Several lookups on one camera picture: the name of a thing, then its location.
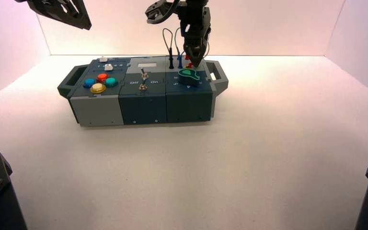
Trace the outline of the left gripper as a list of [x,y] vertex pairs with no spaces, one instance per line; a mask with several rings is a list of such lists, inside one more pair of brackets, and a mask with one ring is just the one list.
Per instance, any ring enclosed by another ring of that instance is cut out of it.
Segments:
[[[28,0],[15,0],[18,3]],[[90,30],[91,21],[82,0],[29,1],[37,14],[80,29]]]

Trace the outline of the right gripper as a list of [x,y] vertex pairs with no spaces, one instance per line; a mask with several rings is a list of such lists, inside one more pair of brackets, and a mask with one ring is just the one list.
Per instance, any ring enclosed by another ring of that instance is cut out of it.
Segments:
[[185,43],[200,43],[199,50],[190,44],[184,45],[188,59],[194,67],[201,63],[208,46],[211,32],[210,9],[206,6],[180,6],[180,28]]

